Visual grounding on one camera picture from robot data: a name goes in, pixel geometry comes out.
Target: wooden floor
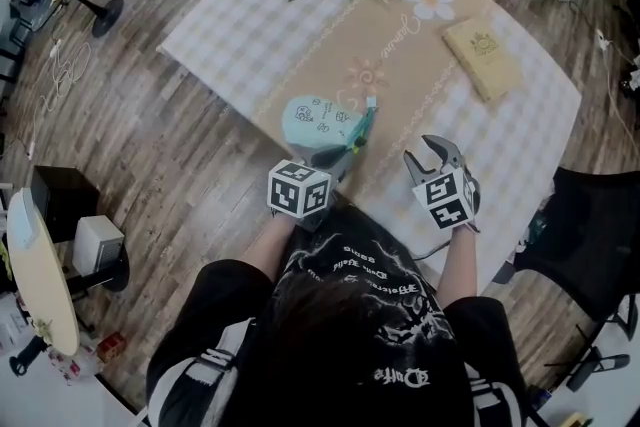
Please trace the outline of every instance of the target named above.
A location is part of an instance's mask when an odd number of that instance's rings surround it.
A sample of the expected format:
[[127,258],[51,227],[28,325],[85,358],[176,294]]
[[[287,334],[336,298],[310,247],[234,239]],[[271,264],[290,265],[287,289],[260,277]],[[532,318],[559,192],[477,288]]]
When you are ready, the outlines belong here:
[[[99,211],[126,234],[132,281],[111,294],[94,290],[79,305],[102,335],[120,331],[125,354],[105,371],[134,405],[144,401],[146,365],[173,322],[198,270],[217,258],[238,256],[269,218],[267,171],[283,157],[224,102],[156,52],[157,46],[198,0],[125,0],[122,19],[105,38],[90,36],[92,15],[75,2],[37,35],[4,122],[7,141],[27,145],[37,109],[35,158],[15,144],[0,163],[0,179],[30,183],[32,165],[80,169],[101,192]],[[625,26],[613,5],[624,0],[495,0],[525,26],[564,68],[583,95],[562,164],[593,173],[639,168],[631,143],[607,95],[603,58],[593,26],[631,55]],[[84,76],[58,107],[44,113],[40,95],[55,95],[48,62],[51,37],[63,40],[63,58],[85,41],[92,56]],[[621,67],[607,57],[612,77]],[[66,86],[60,91],[66,92]],[[633,124],[632,106],[618,99]],[[518,274],[488,294],[506,306],[526,379],[547,384],[545,362],[575,350],[576,322],[590,321],[556,285],[534,272]]]

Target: white box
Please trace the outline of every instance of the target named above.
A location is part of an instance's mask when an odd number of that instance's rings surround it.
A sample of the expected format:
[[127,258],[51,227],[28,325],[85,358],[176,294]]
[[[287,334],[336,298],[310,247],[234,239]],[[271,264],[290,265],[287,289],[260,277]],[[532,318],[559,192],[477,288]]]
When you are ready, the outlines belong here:
[[104,215],[82,217],[73,242],[73,266],[83,276],[93,274],[117,260],[123,233]]
[[282,160],[269,171],[267,204],[280,212],[302,219],[327,207],[331,175]]
[[438,228],[454,228],[473,221],[473,184],[457,168],[413,188],[413,193]]

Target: wooden tabletop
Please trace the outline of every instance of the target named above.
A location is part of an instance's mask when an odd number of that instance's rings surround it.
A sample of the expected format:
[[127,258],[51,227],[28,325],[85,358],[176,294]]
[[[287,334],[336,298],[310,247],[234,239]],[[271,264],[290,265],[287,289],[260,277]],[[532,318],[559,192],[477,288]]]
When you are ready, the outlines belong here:
[[27,249],[18,243],[16,225],[19,222],[21,199],[22,191],[18,191],[11,198],[7,215],[7,241],[13,275],[34,321],[50,323],[51,345],[62,354],[72,356],[78,350],[79,333],[67,282],[47,227],[37,209],[36,239]]

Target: checkered tablecloth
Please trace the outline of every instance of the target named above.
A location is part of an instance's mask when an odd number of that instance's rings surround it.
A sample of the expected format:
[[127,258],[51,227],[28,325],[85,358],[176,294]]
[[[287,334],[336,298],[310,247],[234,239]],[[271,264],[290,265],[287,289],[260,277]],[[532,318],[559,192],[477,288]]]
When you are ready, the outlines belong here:
[[[348,13],[349,2],[202,0],[161,50],[260,127],[270,95]],[[415,255],[427,253],[450,232],[439,231],[413,196],[402,150],[435,166],[438,161],[419,136],[431,133],[454,141],[482,185],[480,290],[511,253],[547,192],[580,103],[571,81],[535,39],[490,0],[486,5],[484,16],[520,62],[524,86],[498,104],[483,104],[466,74],[452,64],[442,73],[446,91],[429,105],[428,115],[422,115],[423,108],[407,121],[405,136],[378,164],[384,185],[371,180],[352,198]],[[441,272],[445,254],[422,264]]]

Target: dark hair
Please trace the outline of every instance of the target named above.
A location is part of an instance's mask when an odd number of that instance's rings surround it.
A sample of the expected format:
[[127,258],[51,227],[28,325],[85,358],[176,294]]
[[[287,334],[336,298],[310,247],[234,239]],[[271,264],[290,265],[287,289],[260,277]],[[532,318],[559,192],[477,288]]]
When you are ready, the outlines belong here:
[[381,312],[368,304],[367,289],[285,278],[243,348],[222,425],[336,425],[375,370]]

